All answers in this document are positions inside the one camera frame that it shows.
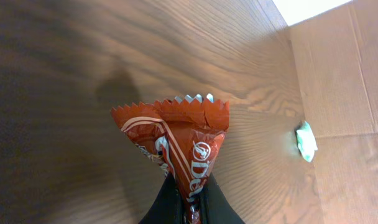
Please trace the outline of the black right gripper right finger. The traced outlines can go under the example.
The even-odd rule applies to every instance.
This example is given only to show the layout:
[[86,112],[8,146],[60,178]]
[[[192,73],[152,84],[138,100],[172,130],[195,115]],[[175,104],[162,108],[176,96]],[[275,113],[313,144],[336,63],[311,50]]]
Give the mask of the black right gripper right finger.
[[210,174],[200,192],[200,217],[202,224],[244,224],[230,206],[213,174]]

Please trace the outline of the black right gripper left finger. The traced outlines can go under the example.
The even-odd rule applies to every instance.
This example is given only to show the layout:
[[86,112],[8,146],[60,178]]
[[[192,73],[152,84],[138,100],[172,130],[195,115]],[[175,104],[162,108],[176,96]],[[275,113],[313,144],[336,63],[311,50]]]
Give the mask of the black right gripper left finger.
[[168,174],[149,211],[139,224],[183,224],[184,207],[172,174]]

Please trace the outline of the orange chocolate bar wrapper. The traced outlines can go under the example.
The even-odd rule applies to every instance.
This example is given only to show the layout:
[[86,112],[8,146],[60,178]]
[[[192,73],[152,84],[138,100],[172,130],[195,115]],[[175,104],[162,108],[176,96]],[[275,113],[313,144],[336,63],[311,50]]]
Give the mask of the orange chocolate bar wrapper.
[[141,153],[172,175],[188,223],[201,223],[199,194],[229,128],[229,103],[187,95],[111,108],[117,127]]

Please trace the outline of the green tissue pack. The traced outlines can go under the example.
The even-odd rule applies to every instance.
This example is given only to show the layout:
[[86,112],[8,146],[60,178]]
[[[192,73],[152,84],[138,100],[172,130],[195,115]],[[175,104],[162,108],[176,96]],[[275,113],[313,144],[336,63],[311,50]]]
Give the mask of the green tissue pack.
[[318,150],[315,136],[307,121],[303,121],[300,127],[295,131],[297,137],[297,147],[307,162],[311,162]]

